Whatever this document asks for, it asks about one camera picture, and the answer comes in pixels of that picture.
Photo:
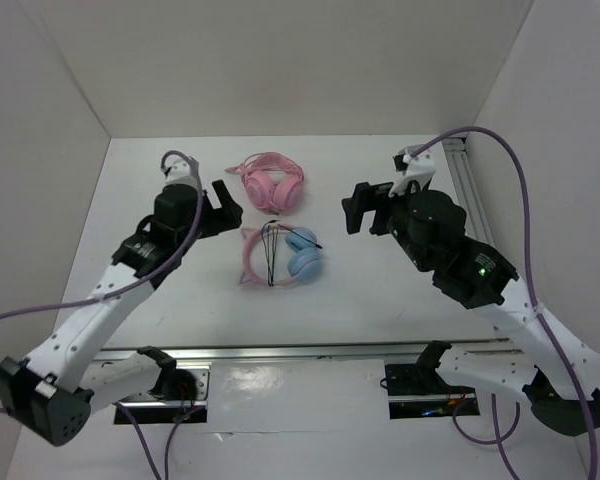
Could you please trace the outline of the pink blue cat-ear headphones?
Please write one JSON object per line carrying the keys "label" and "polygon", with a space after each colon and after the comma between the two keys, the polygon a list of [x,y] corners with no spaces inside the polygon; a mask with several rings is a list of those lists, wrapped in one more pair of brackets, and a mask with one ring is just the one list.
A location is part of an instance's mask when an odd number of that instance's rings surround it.
{"label": "pink blue cat-ear headphones", "polygon": [[[240,233],[243,240],[242,271],[239,278],[241,286],[290,287],[294,284],[308,283],[321,272],[323,246],[317,241],[316,235],[305,227],[269,221],[260,228],[242,227]],[[284,238],[285,244],[293,252],[286,265],[288,277],[284,279],[277,279],[275,273],[280,237]],[[267,265],[265,277],[256,273],[251,262],[252,254],[258,245],[264,247]]]}

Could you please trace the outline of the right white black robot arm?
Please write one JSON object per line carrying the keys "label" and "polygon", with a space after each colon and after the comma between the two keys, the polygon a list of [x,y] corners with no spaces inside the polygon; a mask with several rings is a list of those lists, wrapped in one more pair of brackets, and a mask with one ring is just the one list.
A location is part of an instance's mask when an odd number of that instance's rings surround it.
{"label": "right white black robot arm", "polygon": [[466,235],[466,212],[446,193],[392,196],[390,188],[388,183],[355,186],[342,201],[348,233],[359,232],[364,214],[373,213],[371,234],[391,235],[418,271],[432,273],[434,287],[486,319],[529,359],[489,361],[434,341],[417,360],[420,387],[437,392],[446,384],[461,385],[504,395],[570,437],[600,428],[600,354],[532,304],[515,267],[494,247]]}

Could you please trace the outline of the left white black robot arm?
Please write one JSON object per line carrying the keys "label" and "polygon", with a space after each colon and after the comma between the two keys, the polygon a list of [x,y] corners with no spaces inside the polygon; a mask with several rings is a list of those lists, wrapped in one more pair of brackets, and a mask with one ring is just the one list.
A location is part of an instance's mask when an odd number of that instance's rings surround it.
{"label": "left white black robot arm", "polygon": [[212,187],[219,207],[195,185],[165,186],[153,213],[113,254],[91,296],[23,359],[0,362],[0,401],[8,416],[59,447],[76,437],[91,414],[128,396],[195,393],[193,377],[157,347],[140,347],[95,372],[88,368],[127,317],[180,267],[196,240],[240,227],[243,210],[225,183],[216,180]]}

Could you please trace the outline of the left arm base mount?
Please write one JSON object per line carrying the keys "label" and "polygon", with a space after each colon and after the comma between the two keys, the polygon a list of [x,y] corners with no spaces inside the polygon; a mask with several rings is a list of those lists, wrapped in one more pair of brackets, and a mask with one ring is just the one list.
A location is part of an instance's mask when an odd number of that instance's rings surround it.
{"label": "left arm base mount", "polygon": [[159,372],[149,390],[133,393],[120,401],[138,424],[158,425],[182,421],[187,424],[207,422],[211,367],[178,360],[156,347],[135,351],[142,360],[155,364]]}

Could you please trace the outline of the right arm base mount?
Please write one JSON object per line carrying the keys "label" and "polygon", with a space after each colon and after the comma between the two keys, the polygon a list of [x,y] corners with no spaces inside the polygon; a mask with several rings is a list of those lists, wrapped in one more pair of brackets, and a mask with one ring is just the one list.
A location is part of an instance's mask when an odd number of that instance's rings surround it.
{"label": "right arm base mount", "polygon": [[480,414],[473,388],[448,385],[435,371],[450,348],[448,342],[433,341],[415,361],[385,365],[379,385],[387,393],[392,420]]}

